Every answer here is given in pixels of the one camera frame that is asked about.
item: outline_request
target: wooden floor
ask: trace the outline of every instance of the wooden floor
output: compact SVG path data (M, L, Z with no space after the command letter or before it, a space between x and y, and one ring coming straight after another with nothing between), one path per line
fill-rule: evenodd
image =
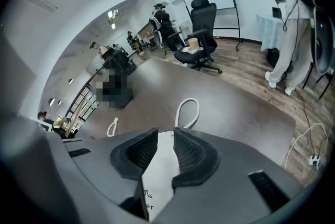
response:
M284 83L279 84L277 90L268 87L267 82L264 79L264 74L266 71L271 71L272 67L267 63L265 58L266 53L261 52L260 45L243 42L239 47L240 50L237 52L235 50L237 42L230 40L218 40L217 42L218 47L212 54L212 57L214 58L213 64L219 66L223 73L218 74L216 71L204 69L202 69L202 72L218 77L225 82L240 87L270 102L272 105L295 119L296 128L291 142L291 145L293 145L295 139L308 129L308 122L304 113L304 102L302 98L295 92L292 93L291 97L286 96L284 93ZM150 57L158 57L164 61L180 64L180 62L174 58L173 54L167 51L167 54L165 55L164 50L162 49L156 49L154 52L147 52L144 56L141 56L141 59L135 57L134 61L139 65ZM321 174L321 171L330 158L330 153L334 144L333 131L335 127L332 127L332 131L330 130L330 127L333 122L335 105L335 83L331 84L323 98L319 100L318 96L322 93L328 81L326 78L323 78L313 89L318 77L316 72L313 71L305 89L298 88L297 92L305 100L305 111L310 125L312 126L314 123L321 123L325 127L326 132L329 133L326 158L326 141L324 141L321 148L321 166L318 171L312 172L312 167L308 165L308 158L313 154L313 150L310 141L310 133L307 132L305 136L297 141L294 149L289 154L286 166L286 169L290 173L292 173L301 183L306 183L306 185L310 184ZM315 152L319 152L320 144L324 137L325 133L321 126L315 126L312 129L311 139Z

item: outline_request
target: white sneaker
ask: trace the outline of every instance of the white sneaker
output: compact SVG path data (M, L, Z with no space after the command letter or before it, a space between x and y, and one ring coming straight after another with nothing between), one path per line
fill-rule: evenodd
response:
M291 93L292 93L293 90L294 90L294 88L287 86L287 87L285 88L285 94L286 94L287 96L291 96Z
M270 80L270 71L267 71L265 73L265 79L269 83L269 87L270 88L275 89L277 87L277 83L271 83L271 82L269 82L269 80Z

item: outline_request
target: wall light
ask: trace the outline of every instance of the wall light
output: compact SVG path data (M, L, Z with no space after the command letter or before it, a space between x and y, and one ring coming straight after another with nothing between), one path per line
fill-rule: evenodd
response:
M54 103L54 98L52 97L49 99L49 106L51 107L53 103Z

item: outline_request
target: white paper bag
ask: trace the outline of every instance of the white paper bag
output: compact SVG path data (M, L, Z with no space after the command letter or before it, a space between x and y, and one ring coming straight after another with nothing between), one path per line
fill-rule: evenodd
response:
M153 221L173 196L172 178L179 174L173 131L158 134L158 149L142 175L149 220Z

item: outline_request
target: gray desk surface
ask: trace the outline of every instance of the gray desk surface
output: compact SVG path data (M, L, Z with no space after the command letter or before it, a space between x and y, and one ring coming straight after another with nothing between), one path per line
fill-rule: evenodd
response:
M291 143L295 121L268 102L208 74L152 58L129 76L134 98L123 109L101 103L77 137L106 137L108 126L119 118L118 133L158 127L172 130L179 104L199 101L194 130L248 144L281 165ZM194 118L196 104L181 109L179 126Z

